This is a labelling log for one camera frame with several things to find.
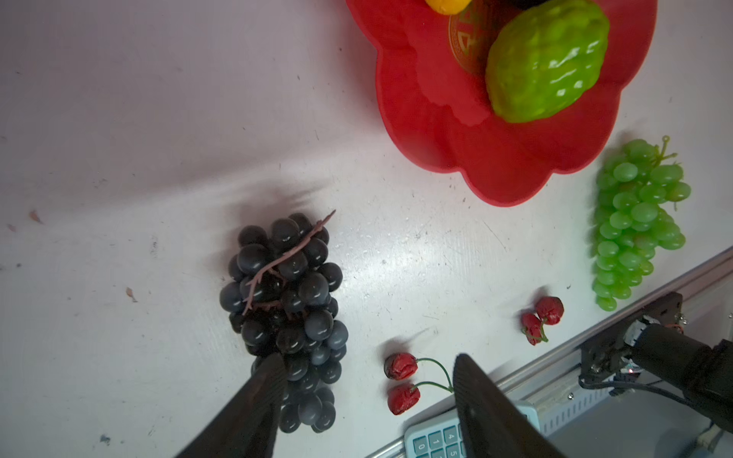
black cylinder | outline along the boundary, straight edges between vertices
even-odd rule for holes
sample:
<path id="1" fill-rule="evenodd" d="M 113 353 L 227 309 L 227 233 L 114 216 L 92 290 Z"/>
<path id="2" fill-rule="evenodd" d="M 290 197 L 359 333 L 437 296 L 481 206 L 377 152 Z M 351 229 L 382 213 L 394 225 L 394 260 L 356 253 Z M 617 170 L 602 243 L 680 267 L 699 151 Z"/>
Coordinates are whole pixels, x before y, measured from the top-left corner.
<path id="1" fill-rule="evenodd" d="M 685 390 L 711 354 L 706 344 L 674 329 L 649 325 L 636 339 L 631 358 L 662 380 Z"/>

light blue calculator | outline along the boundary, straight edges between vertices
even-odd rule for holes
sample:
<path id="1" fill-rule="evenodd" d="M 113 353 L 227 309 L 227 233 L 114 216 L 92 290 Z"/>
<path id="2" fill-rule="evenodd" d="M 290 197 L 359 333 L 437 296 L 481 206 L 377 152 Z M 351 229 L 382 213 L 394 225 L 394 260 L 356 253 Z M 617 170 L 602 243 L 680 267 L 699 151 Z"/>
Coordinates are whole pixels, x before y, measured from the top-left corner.
<path id="1" fill-rule="evenodd" d="M 527 421 L 539 430 L 539 417 L 531 404 L 512 402 Z M 463 436 L 455 409 L 410 426 L 405 432 L 405 451 L 408 458 L 463 458 L 466 457 Z"/>

cherry stem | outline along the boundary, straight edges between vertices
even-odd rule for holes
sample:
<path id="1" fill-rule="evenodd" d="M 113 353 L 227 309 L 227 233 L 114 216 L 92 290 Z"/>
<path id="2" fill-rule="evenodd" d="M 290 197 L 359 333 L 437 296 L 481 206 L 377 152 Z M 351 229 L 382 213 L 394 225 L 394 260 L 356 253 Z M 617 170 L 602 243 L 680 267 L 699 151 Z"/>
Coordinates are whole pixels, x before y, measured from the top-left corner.
<path id="1" fill-rule="evenodd" d="M 252 277 L 252 280 L 250 280 L 247 284 L 249 285 L 249 295 L 247 296 L 247 305 L 244 307 L 244 311 L 242 311 L 242 315 L 246 315 L 247 312 L 252 309 L 254 306 L 252 303 L 252 300 L 254 299 L 254 288 L 257 286 L 259 282 L 262 281 L 262 276 L 265 274 L 265 272 L 269 272 L 270 269 L 277 266 L 281 262 L 283 262 L 286 259 L 289 259 L 292 256 L 295 256 L 300 250 L 303 249 L 304 246 L 308 245 L 308 242 L 311 241 L 311 238 L 316 235 L 326 223 L 328 223 L 328 220 L 331 219 L 331 216 L 334 215 L 336 211 L 329 213 L 328 216 L 326 216 L 324 219 L 318 221 L 315 226 L 313 226 L 313 229 L 305 236 L 303 239 L 297 244 L 295 247 L 291 248 L 290 250 L 283 253 L 282 256 L 280 256 L 278 259 L 275 259 L 270 264 L 264 266 L 262 269 L 257 272 L 257 274 Z"/>
<path id="2" fill-rule="evenodd" d="M 453 387 L 450 387 L 449 388 L 447 386 L 443 386 L 440 383 L 435 383 L 435 382 L 420 382 L 420 383 L 416 383 L 415 386 L 412 387 L 412 391 L 415 391 L 417 389 L 417 387 L 419 387 L 420 385 L 433 385 L 433 386 L 437 386 L 438 388 L 442 388 L 443 390 L 448 391 L 449 393 L 452 393 L 453 392 Z"/>
<path id="3" fill-rule="evenodd" d="M 441 369 L 443 370 L 443 373 L 444 373 L 444 374 L 446 375 L 446 378 L 448 379 L 448 386 L 449 386 L 450 388 L 453 388 L 453 384 L 451 383 L 451 376 L 450 376 L 450 375 L 448 375 L 448 371 L 446 371 L 446 368 L 445 368 L 445 367 L 443 367 L 443 364 L 440 364 L 439 362 L 437 362 L 436 360 L 434 360 L 434 359 L 432 359 L 432 358 L 417 358 L 417 359 L 416 359 L 416 361 L 417 361 L 418 363 L 419 363 L 420 361 L 432 361 L 433 363 L 435 363 L 435 364 L 438 364 L 438 365 L 439 365 L 439 366 L 441 367 Z"/>

red plate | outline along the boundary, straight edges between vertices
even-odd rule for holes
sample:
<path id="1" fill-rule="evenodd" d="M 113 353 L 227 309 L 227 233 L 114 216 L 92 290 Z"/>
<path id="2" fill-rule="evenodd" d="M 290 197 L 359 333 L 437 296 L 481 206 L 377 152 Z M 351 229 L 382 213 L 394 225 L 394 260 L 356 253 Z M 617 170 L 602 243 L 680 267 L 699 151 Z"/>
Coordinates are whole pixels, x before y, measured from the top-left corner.
<path id="1" fill-rule="evenodd" d="M 491 43 L 519 10 L 504 0 L 474 0 L 455 16 L 424 0 L 347 3 L 379 52 L 377 99 L 394 144 L 423 169 L 460 171 L 499 207 L 524 202 L 552 173 L 573 173 L 598 156 L 657 15 L 657 0 L 597 0 L 611 31 L 596 85 L 555 116 L 509 124 L 491 110 L 484 70 Z"/>

table surface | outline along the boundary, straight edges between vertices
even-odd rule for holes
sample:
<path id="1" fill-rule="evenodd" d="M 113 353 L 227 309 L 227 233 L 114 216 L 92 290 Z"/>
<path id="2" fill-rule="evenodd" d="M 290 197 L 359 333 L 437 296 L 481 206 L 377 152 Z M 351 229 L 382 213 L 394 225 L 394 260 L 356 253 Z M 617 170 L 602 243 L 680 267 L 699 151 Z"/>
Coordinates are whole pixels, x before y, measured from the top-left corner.
<path id="1" fill-rule="evenodd" d="M 730 17 L 661 2 L 623 92 L 609 144 L 669 134 L 693 187 L 687 246 L 634 298 L 731 245 Z M 491 207 L 397 151 L 375 57 L 342 0 L 0 6 L 0 455 L 177 453 L 249 376 L 217 303 L 235 234 L 293 210 L 338 210 L 350 340 L 333 429 L 279 435 L 277 457 L 363 456 L 444 398 L 390 414 L 383 353 L 402 344 L 509 371 L 608 317 L 585 242 L 599 161 Z M 517 316 L 539 291 L 566 314 L 531 347 Z"/>

